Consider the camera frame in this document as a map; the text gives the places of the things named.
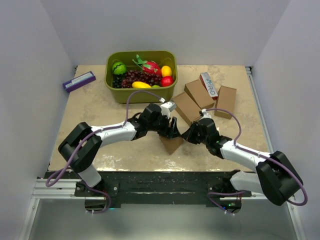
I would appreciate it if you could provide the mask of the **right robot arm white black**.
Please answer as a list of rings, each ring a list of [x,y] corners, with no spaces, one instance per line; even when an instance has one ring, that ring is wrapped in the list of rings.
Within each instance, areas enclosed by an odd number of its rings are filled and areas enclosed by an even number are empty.
[[[260,152],[220,135],[215,122],[203,117],[193,122],[182,138],[192,144],[204,144],[208,151],[221,159],[236,162],[252,173],[237,172],[223,183],[223,192],[230,197],[239,191],[264,194],[273,204],[281,206],[298,191],[306,193],[299,174],[281,151]]]

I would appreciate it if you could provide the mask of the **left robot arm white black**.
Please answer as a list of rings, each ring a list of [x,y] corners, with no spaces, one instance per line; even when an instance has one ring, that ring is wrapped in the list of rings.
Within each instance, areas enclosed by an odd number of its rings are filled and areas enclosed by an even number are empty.
[[[175,108],[176,104],[172,101],[161,105],[150,103],[143,112],[118,124],[89,126],[86,122],[81,122],[59,145],[58,151],[84,181],[86,191],[92,196],[99,196],[104,190],[104,184],[93,165],[99,149],[117,142],[140,139],[148,132],[156,132],[168,139],[179,137],[177,119],[170,117]]]

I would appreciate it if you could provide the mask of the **brown paper box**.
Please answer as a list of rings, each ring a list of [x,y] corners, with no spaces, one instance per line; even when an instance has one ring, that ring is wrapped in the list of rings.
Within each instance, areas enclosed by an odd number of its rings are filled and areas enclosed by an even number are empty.
[[[184,142],[182,137],[169,139],[164,136],[159,136],[159,139],[169,155],[172,155]]]

